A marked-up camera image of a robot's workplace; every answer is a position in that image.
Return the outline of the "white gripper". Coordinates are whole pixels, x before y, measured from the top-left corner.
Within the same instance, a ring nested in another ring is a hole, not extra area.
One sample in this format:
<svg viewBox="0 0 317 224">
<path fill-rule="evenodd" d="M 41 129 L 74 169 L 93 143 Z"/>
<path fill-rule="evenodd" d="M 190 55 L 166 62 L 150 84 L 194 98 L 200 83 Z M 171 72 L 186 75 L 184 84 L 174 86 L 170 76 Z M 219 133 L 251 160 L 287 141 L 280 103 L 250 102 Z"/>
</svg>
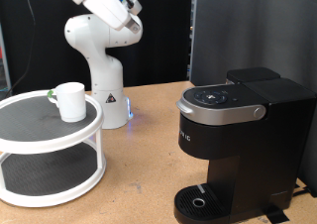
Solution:
<svg viewBox="0 0 317 224">
<path fill-rule="evenodd" d="M 111 28 L 120 31 L 123 27 L 136 34 L 140 29 L 138 17 L 129 15 L 119 0 L 84 0 L 82 4 Z"/>
</svg>

